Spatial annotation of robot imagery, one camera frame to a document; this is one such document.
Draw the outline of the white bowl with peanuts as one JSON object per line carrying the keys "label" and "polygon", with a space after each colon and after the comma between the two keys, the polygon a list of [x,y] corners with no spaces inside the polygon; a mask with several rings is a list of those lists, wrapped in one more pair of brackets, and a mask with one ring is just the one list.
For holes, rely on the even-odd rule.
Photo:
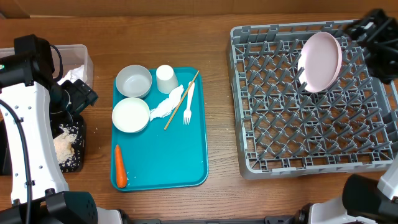
{"label": "white bowl with peanuts", "polygon": [[112,122],[125,133],[138,133],[149,123],[150,110],[140,98],[125,98],[113,108]]}

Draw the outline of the grey bowl with rice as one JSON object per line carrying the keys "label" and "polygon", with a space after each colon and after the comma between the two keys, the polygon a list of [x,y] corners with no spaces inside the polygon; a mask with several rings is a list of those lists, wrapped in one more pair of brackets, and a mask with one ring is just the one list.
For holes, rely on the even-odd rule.
{"label": "grey bowl with rice", "polygon": [[141,65],[124,67],[116,76],[116,88],[129,98],[144,98],[150,92],[152,75]]}

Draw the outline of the pink round plate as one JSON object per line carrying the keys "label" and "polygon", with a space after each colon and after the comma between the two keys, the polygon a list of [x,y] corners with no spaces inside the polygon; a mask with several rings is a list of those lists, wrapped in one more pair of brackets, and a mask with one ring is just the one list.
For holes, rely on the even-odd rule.
{"label": "pink round plate", "polygon": [[298,69],[303,69],[299,76],[305,90],[317,93],[327,89],[337,79],[342,64],[342,50],[337,39],[327,32],[312,35],[304,44]]}

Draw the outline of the wooden chopstick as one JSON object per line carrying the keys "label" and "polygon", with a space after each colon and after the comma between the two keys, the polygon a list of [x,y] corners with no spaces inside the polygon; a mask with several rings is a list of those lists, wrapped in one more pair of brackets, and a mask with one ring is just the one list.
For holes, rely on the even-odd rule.
{"label": "wooden chopstick", "polygon": [[177,105],[176,108],[174,109],[174,111],[173,111],[171,117],[169,118],[167,124],[165,125],[164,130],[167,130],[169,124],[172,122],[172,120],[173,120],[175,114],[177,113],[178,109],[180,108],[180,105],[181,105],[182,102],[184,101],[184,99],[185,99],[185,97],[187,96],[187,94],[188,94],[189,90],[191,89],[192,85],[195,83],[195,80],[196,80],[196,78],[197,78],[199,72],[200,72],[200,71],[198,70],[197,73],[195,74],[195,76],[193,77],[191,83],[189,84],[188,88],[185,90],[185,93],[184,93],[183,96],[181,97],[181,99],[180,99],[178,105]]}

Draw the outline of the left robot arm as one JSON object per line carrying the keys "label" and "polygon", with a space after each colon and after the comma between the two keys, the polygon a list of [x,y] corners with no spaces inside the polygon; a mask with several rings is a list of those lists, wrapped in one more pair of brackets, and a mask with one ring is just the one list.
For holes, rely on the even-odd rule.
{"label": "left robot arm", "polygon": [[14,40],[1,59],[1,113],[12,164],[12,206],[2,223],[129,223],[122,210],[98,207],[90,193],[74,192],[60,170],[51,117],[78,116],[98,95],[83,81],[63,81],[56,46],[36,35]]}

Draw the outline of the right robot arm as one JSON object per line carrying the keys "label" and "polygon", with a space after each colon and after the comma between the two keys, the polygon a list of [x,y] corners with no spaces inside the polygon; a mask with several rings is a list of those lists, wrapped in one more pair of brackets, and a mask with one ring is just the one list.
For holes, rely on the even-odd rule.
{"label": "right robot arm", "polygon": [[[397,20],[383,9],[373,9],[344,29],[368,49],[365,59],[371,76],[384,84],[397,79]],[[397,223],[397,161],[379,180],[353,174],[340,197],[307,204],[289,223]]]}

